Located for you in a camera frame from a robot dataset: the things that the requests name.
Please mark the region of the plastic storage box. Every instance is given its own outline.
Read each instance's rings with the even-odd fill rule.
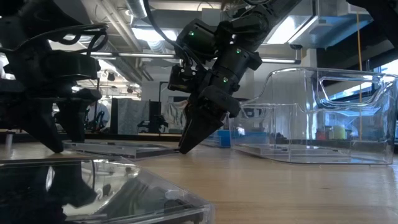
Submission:
[[[231,120],[232,148],[295,163],[391,164],[395,75],[288,68]]]
[[[214,222],[214,207],[126,159],[0,165],[0,223]]]

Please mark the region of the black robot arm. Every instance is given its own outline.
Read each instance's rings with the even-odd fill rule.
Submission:
[[[0,52],[9,62],[4,70],[16,78],[0,79],[0,85],[7,86],[0,89],[2,119],[62,152],[52,116],[56,103],[57,120],[69,138],[84,141],[86,107],[101,93],[89,89],[74,93],[72,86],[78,80],[97,79],[100,65],[90,52],[106,44],[108,25],[91,24],[80,0],[0,0],[0,6]],[[49,44],[51,40],[72,45],[82,35],[92,36],[87,49],[64,52]]]
[[[255,51],[298,3],[282,2],[277,11],[272,4],[254,6],[238,19],[220,22],[217,28],[195,19],[178,35],[173,43],[176,54],[182,59],[186,55],[191,58],[172,68],[168,85],[170,90],[190,93],[184,109],[187,123],[179,143],[181,153],[187,153],[219,129],[227,114],[230,118],[238,115],[239,101],[232,94],[239,90],[239,81],[246,70],[256,70],[261,65]],[[150,17],[147,0],[144,5]],[[214,65],[206,69],[205,61],[215,58]]]

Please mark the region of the black cable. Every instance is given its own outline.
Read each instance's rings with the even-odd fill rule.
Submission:
[[[260,4],[268,3],[270,0],[263,0],[263,1],[252,1],[252,0],[243,0],[246,4],[251,6],[258,6]]]
[[[95,43],[97,42],[97,40],[101,37],[104,36],[104,38],[102,39],[102,41],[94,47]],[[92,52],[96,52],[98,50],[101,50],[105,44],[108,41],[108,35],[106,35],[106,32],[99,32],[97,35],[95,35],[92,40],[90,41],[90,43],[88,44],[87,49],[81,49],[81,50],[76,50],[74,52],[76,53],[87,53],[87,56],[90,56]]]
[[[188,59],[188,55],[186,53],[186,51],[184,51],[182,49],[181,46],[179,46],[175,41],[170,40],[164,33],[163,31],[160,29],[160,27],[156,24],[155,19],[152,15],[152,12],[150,11],[150,6],[149,6],[149,2],[148,0],[143,0],[144,2],[144,7],[145,7],[145,12],[147,13],[147,17],[149,22],[152,24],[152,27],[154,28],[154,30],[161,36],[163,37],[164,40],[166,40],[169,44],[171,44],[174,48],[181,50],[181,52],[183,52],[183,61],[185,63],[189,62]]]
[[[186,51],[187,54],[196,62],[196,64],[200,67],[201,70],[206,70],[204,66],[201,64],[199,58],[187,47],[184,46],[182,49]]]
[[[81,35],[78,34],[72,40],[61,39],[58,42],[60,42],[63,45],[73,45],[73,44],[77,43],[80,40],[80,37],[81,37]]]
[[[44,32],[42,34],[39,34],[35,37],[30,38],[29,40],[26,40],[25,42],[21,43],[18,47],[15,49],[5,49],[3,47],[0,48],[0,53],[13,53],[18,50],[24,49],[24,47],[28,46],[31,42],[38,40],[38,39],[51,39],[53,35],[55,34],[81,34],[84,31],[88,30],[94,30],[94,29],[101,29],[101,30],[106,30],[108,28],[108,25],[106,23],[97,23],[97,24],[88,24],[88,25],[78,25],[78,26],[71,26],[71,27],[62,27],[59,29],[51,30],[48,32]]]
[[[91,165],[93,166],[93,190],[95,191],[95,164],[94,164],[94,160],[91,161]]]

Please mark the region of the table surface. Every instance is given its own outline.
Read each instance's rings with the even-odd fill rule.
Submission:
[[[53,154],[36,143],[15,144],[12,156],[0,150],[0,159],[63,156],[81,155]],[[187,155],[136,164],[211,201],[217,223],[398,223],[398,161],[391,166],[292,165],[198,146]]]

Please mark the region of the clear acrylic tray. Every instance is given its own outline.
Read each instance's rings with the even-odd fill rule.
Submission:
[[[213,223],[211,203],[127,159],[0,164],[0,223]]]
[[[86,140],[85,142],[67,141],[64,142],[63,145],[66,150],[70,151],[106,156],[123,156],[129,158],[129,160],[138,160],[147,157],[164,156],[178,153],[176,147],[131,142],[101,142]]]

